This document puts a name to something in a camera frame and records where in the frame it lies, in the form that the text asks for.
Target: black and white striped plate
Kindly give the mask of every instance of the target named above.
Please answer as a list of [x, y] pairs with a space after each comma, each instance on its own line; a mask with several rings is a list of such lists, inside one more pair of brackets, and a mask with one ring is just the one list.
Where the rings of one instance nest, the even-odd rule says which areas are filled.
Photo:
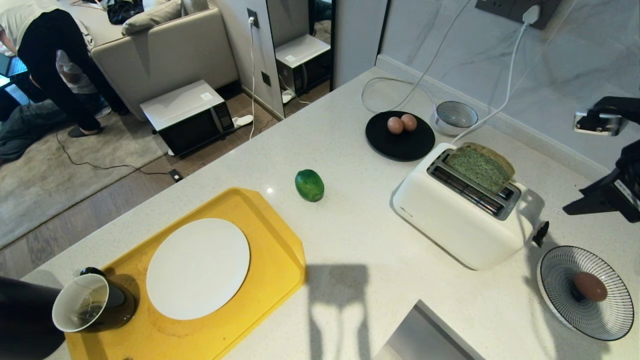
[[[597, 276], [607, 287], [607, 298], [594, 302], [577, 295], [573, 277], [578, 272]], [[634, 324], [634, 305], [620, 276], [594, 253], [559, 246], [538, 263], [538, 286], [545, 302], [569, 328], [602, 341], [618, 340]]]

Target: black plate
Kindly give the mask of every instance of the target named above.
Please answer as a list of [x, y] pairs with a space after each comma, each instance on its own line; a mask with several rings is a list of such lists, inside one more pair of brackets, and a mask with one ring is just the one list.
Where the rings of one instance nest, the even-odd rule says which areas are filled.
[[404, 111], [386, 111], [373, 115], [367, 123], [365, 133], [369, 145], [384, 157], [396, 161], [415, 161], [423, 158], [433, 149], [436, 138], [431, 126], [418, 116], [411, 114], [418, 122], [413, 131], [403, 131], [393, 135], [387, 128], [390, 117], [402, 117]]

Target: cushion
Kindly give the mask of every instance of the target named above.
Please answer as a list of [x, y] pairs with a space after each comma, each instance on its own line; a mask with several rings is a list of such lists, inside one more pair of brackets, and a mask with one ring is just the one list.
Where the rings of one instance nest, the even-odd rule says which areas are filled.
[[180, 0], [171, 0], [155, 8], [139, 13], [122, 24], [122, 34], [131, 35], [138, 31], [178, 19], [181, 16]]
[[162, 5], [164, 3], [169, 2], [169, 0], [142, 0], [142, 7], [145, 9], [145, 11], [149, 11], [153, 8], [155, 8], [158, 5]]
[[208, 8], [207, 0], [182, 0], [182, 16], [201, 12]]

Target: white shirt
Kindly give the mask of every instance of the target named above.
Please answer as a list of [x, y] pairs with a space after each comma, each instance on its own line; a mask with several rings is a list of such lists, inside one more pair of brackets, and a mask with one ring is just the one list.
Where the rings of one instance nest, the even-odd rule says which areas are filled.
[[60, 9], [55, 0], [0, 0], [0, 31], [6, 31], [16, 49], [25, 31], [38, 16]]
[[95, 86], [91, 83], [89, 78], [83, 74], [82, 70], [69, 60], [67, 54], [64, 51], [58, 50], [58, 58], [56, 59], [56, 66], [61, 65], [63, 70], [69, 74], [82, 74], [80, 81], [75, 84], [69, 83], [62, 74], [62, 80], [69, 86], [71, 91], [75, 94], [93, 94], [98, 92]]

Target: cup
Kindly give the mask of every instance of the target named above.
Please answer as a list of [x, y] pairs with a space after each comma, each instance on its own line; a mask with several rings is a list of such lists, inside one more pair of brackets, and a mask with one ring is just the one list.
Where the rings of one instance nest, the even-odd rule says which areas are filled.
[[53, 324], [65, 332], [99, 332], [126, 324], [136, 310], [129, 290], [96, 268], [66, 285], [53, 304]]

